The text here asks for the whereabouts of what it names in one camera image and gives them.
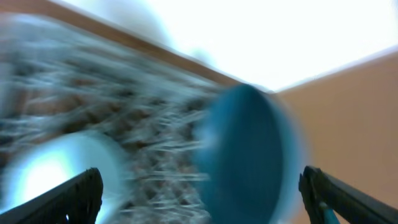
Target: blue ball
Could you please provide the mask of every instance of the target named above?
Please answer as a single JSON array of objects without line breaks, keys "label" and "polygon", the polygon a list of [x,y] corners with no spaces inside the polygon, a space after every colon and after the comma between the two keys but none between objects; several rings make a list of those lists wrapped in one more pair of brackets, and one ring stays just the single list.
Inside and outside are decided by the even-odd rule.
[{"label": "blue ball", "polygon": [[205,146],[195,165],[210,176],[198,184],[214,223],[269,223],[284,168],[282,136],[265,93],[250,85],[225,91],[201,124]]}]

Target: white ceiling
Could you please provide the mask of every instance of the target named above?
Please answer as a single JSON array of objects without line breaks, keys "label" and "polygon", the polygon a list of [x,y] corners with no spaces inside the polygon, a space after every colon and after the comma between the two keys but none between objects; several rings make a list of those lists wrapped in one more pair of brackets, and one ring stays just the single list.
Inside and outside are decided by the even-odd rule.
[{"label": "white ceiling", "polygon": [[56,0],[280,91],[398,42],[394,0]]}]

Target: wire mesh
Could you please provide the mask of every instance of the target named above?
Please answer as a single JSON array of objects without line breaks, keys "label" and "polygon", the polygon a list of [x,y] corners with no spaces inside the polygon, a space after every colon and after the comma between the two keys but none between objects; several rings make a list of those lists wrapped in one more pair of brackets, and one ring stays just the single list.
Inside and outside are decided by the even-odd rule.
[{"label": "wire mesh", "polygon": [[191,162],[194,127],[221,87],[48,17],[3,14],[0,151],[23,153],[94,129],[132,161],[134,186],[116,223],[203,223]]}]

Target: metal grid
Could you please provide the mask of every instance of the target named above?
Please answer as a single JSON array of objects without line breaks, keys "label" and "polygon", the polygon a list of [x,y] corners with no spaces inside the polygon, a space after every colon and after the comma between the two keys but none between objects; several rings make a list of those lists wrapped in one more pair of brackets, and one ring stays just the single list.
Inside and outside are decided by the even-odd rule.
[{"label": "metal grid", "polygon": [[117,223],[202,223],[194,127],[221,87],[48,17],[0,20],[0,146],[23,153],[95,129],[133,160]]}]

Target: wooden wall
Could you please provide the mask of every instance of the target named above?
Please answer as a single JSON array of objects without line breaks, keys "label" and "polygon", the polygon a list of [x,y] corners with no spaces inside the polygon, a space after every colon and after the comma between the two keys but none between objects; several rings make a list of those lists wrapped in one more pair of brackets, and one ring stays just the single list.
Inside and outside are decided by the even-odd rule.
[{"label": "wooden wall", "polygon": [[[398,50],[279,96],[315,166],[398,208]],[[309,223],[303,209],[294,223]]]}]

